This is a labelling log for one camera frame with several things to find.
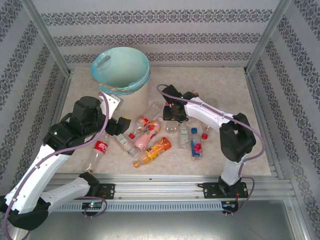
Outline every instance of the pink bottle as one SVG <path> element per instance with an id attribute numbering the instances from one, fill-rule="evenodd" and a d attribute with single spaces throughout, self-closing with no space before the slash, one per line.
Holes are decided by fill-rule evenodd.
<path id="1" fill-rule="evenodd" d="M 134 145 L 142 151 L 145 150 L 149 141 L 160 131 L 163 121 L 162 117 L 158 117 L 155 121 L 151 121 L 146 126 L 144 133 L 135 140 Z"/>

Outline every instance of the red bottle label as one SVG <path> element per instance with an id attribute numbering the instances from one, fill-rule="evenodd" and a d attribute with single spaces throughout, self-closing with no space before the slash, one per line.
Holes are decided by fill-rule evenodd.
<path id="1" fill-rule="evenodd" d="M 141 123 L 142 126 L 147 126 L 149 123 L 149 119 L 146 118 L 145 116 L 141 116 L 138 120 L 139 123 Z"/>
<path id="2" fill-rule="evenodd" d="M 94 149 L 99 150 L 100 152 L 102 152 L 103 154 L 105 154 L 107 148 L 108 148 L 108 144 L 104 143 L 103 141 L 96 141 L 94 147 Z"/>

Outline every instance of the orange juice bottle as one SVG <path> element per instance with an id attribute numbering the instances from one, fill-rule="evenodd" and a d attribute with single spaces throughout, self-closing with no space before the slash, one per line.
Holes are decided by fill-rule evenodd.
<path id="1" fill-rule="evenodd" d="M 156 157 L 167 151 L 169 148 L 171 148 L 171 142 L 166 137 L 163 137 L 155 145 L 141 153 L 142 156 L 139 160 L 135 161 L 133 165 L 136 168 L 139 168 L 141 165 L 149 164 Z"/>

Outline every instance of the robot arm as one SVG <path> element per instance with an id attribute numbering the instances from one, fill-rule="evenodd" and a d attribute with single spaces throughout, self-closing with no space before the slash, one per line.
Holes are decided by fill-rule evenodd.
<path id="1" fill-rule="evenodd" d="M 114 95 L 105 94 L 105 96 L 109 106 L 108 119 L 110 119 L 105 130 L 111 135 L 123 133 L 129 127 L 130 121 L 121 118 L 117 123 L 112 118 L 114 111 L 120 107 L 122 99 Z M 72 113 L 68 113 L 61 122 L 49 128 L 30 168 L 11 192 L 0 197 L 0 211 L 3 213 L 6 212 L 10 202 L 14 201 L 8 217 L 13 226 L 34 230 L 57 207 L 79 197 L 95 195 L 99 181 L 88 172 L 80 174 L 78 178 L 64 186 L 43 192 L 52 176 L 73 151 L 54 155 L 40 167 L 36 166 L 49 154 L 83 144 L 86 138 L 101 130 L 105 118 L 106 103 L 104 101 L 100 103 L 95 97 L 84 96 L 74 104 Z M 17 199 L 13 199 L 16 190 L 33 168 L 37 170 L 27 179 Z"/>
<path id="2" fill-rule="evenodd" d="M 188 120 L 187 116 L 193 117 L 220 134 L 221 151 L 227 160 L 219 177 L 219 189 L 225 195 L 234 192 L 237 184 L 241 181 L 239 169 L 256 144 L 256 139 L 250 130 L 226 119 L 226 116 L 250 126 L 247 117 L 242 113 L 233 115 L 216 109 L 191 92 L 182 95 L 173 85 L 167 86 L 162 92 L 173 97 L 192 101 L 186 102 L 164 95 L 164 99 L 171 105 L 165 106 L 163 109 L 164 120 L 184 122 Z"/>

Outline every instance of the gray floor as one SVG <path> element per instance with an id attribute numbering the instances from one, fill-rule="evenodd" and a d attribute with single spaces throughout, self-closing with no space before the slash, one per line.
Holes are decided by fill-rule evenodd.
<path id="1" fill-rule="evenodd" d="M 234 217 L 220 212 L 52 213 L 31 240 L 292 240 L 281 201 L 250 201 Z"/>

